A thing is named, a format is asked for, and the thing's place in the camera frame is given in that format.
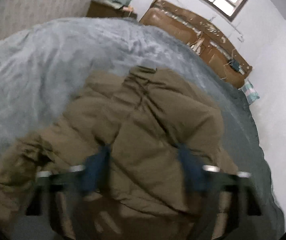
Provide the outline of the brown wooden padded headboard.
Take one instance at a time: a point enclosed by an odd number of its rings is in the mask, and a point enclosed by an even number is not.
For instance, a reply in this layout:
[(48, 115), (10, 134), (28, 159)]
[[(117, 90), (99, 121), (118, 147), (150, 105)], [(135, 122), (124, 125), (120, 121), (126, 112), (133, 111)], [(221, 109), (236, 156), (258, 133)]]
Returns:
[[(158, 27), (188, 45), (223, 81), (235, 88), (241, 88), (252, 71), (227, 36), (192, 11), (166, 0), (154, 0), (140, 23)], [(230, 67), (232, 59), (240, 64), (239, 73)]]

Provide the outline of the dark wooden nightstand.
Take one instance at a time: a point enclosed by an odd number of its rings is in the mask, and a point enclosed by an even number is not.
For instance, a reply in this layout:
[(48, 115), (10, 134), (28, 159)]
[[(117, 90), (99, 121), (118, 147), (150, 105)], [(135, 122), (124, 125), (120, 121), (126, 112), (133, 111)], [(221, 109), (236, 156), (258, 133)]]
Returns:
[(115, 9), (110, 5), (102, 2), (91, 0), (90, 7), (86, 14), (87, 17), (91, 18), (132, 18), (137, 20), (138, 15), (134, 12), (125, 11), (123, 9)]

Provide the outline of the black device on headboard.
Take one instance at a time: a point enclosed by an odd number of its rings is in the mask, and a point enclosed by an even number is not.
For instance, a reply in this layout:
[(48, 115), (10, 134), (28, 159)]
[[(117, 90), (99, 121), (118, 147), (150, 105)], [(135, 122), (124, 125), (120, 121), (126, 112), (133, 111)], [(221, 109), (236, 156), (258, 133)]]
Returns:
[(230, 64), (230, 67), (235, 72), (238, 72), (238, 73), (240, 72), (241, 67), (240, 67), (240, 64), (238, 63), (238, 61), (236, 61), (235, 59), (232, 59), (229, 64)]

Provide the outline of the plaid teal pillow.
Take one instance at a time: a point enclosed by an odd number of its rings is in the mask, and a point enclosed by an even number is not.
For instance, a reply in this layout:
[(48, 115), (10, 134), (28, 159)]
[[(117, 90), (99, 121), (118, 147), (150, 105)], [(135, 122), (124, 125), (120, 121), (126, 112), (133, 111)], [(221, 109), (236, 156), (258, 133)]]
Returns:
[(250, 82), (250, 80), (245, 80), (244, 85), (240, 88), (242, 92), (245, 94), (247, 102), (249, 105), (254, 103), (256, 100), (260, 99), (259, 94), (255, 90), (254, 86)]

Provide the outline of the grey plush bed blanket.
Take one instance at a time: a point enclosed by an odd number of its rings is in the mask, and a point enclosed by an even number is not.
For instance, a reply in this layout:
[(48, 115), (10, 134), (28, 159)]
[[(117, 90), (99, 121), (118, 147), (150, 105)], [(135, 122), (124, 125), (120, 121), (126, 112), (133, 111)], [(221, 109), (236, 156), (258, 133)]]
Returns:
[(157, 27), (121, 18), (62, 18), (0, 41), (0, 156), (16, 138), (51, 124), (93, 70), (122, 76), (137, 65), (170, 68), (219, 104), (223, 146), (252, 174), (263, 202), (263, 216), (253, 221), (258, 237), (280, 239), (284, 215), (246, 96)]

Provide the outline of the olive brown puffer jacket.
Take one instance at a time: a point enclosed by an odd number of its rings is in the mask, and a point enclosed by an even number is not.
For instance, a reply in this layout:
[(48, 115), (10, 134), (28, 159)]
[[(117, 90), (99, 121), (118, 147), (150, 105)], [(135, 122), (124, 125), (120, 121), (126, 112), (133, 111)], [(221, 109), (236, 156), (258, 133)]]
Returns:
[(184, 180), (189, 164), (238, 170), (223, 149), (219, 107), (170, 69), (134, 67), (126, 77), (91, 74), (56, 123), (18, 139), (0, 159), (0, 230), (8, 235), (31, 200), (39, 171), (61, 173), (107, 146), (103, 185), (70, 217), (59, 194), (59, 224), (73, 239), (186, 239), (205, 196)]

